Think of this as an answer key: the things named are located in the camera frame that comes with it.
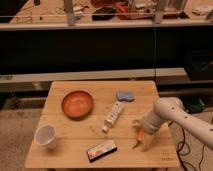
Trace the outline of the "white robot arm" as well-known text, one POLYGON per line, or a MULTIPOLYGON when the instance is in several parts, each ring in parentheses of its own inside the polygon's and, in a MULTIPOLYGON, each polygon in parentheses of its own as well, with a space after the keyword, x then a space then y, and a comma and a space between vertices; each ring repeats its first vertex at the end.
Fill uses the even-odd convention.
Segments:
POLYGON ((177 97, 157 99, 152 110, 134 120, 133 124, 148 135, 153 135, 167 121, 175 122, 213 150, 213 125, 185 112, 182 101, 177 97))

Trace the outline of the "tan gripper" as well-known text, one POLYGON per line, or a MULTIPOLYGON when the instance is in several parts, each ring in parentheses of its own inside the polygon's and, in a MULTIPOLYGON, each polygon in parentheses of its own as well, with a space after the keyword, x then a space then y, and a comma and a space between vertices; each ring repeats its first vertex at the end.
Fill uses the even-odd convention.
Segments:
POLYGON ((134 128, 137 128, 138 136, 144 136, 143 140, 142 140, 142 144, 141 144, 141 150, 142 151, 148 150, 149 147, 151 146, 154 138, 155 138, 155 135, 154 134, 148 134, 145 131, 144 125, 143 125, 141 120, 133 120, 132 126, 134 128))

